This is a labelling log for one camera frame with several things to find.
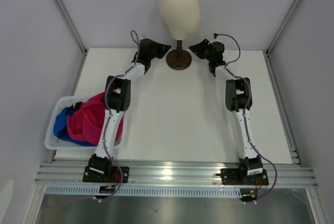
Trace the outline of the magenta baseball cap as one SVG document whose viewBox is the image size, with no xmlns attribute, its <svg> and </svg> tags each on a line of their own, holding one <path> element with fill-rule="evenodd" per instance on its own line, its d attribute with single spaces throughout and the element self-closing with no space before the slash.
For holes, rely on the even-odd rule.
<svg viewBox="0 0 334 224">
<path fill-rule="evenodd" d="M 105 117 L 103 97 L 104 93 L 99 93 L 65 110 L 70 141 L 81 146 L 96 146 L 99 143 Z"/>
</svg>

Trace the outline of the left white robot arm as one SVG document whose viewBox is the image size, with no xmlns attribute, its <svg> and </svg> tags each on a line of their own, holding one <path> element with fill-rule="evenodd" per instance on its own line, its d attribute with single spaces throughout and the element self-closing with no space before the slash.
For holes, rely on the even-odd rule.
<svg viewBox="0 0 334 224">
<path fill-rule="evenodd" d="M 151 67 L 154 58 L 162 59 L 171 46 L 141 39 L 139 48 L 129 69 L 116 76 L 109 76 L 106 81 L 104 97 L 104 123 L 100 140 L 94 154 L 89 159 L 88 168 L 100 182 L 108 182 L 117 166 L 113 164 L 113 151 L 116 135 L 121 120 L 130 106 L 132 82 L 142 77 Z"/>
</svg>

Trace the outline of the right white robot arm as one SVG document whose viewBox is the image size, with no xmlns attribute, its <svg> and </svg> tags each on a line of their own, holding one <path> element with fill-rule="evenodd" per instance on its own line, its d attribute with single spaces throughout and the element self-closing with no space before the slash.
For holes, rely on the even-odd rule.
<svg viewBox="0 0 334 224">
<path fill-rule="evenodd" d="M 228 63 L 223 59 L 225 46 L 222 42 L 204 39 L 189 49 L 199 59 L 208 61 L 209 72 L 214 77 L 226 78 L 225 106 L 235 119 L 241 154 L 237 171 L 231 173 L 222 171 L 221 175 L 227 178 L 235 176 L 241 183 L 250 184 L 264 171 L 261 156 L 255 150 L 253 142 L 250 120 L 253 101 L 250 80 L 232 73 L 228 68 Z"/>
</svg>

